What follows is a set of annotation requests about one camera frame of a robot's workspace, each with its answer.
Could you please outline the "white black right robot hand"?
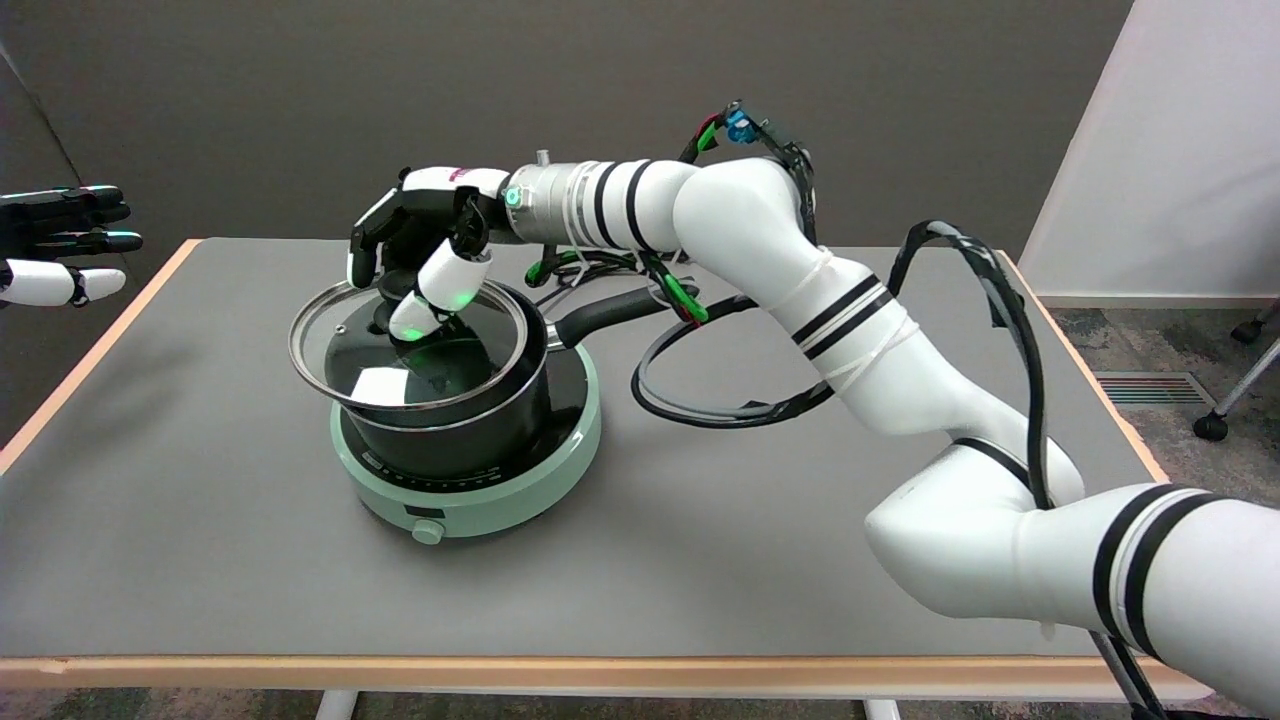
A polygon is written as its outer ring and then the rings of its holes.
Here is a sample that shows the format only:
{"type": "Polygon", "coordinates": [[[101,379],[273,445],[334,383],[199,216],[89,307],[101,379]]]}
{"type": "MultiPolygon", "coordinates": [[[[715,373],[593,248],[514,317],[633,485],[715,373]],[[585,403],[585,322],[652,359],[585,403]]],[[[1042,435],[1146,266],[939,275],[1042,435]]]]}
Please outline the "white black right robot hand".
{"type": "Polygon", "coordinates": [[[500,205],[506,170],[429,167],[403,169],[353,224],[348,286],[364,290],[381,277],[407,281],[390,313],[389,334],[428,338],[476,297],[492,265],[492,238],[509,238],[500,205]]]}

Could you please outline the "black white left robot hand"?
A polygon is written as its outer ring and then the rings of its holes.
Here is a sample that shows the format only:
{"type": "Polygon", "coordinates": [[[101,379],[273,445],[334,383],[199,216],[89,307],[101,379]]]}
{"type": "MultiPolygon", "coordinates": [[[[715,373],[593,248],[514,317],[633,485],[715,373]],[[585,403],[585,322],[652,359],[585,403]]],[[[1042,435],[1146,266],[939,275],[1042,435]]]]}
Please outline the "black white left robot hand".
{"type": "Polygon", "coordinates": [[[129,217],[125,195],[114,184],[4,193],[3,306],[83,307],[119,292],[127,282],[123,270],[65,260],[142,249],[138,233],[110,227],[129,217]]]}

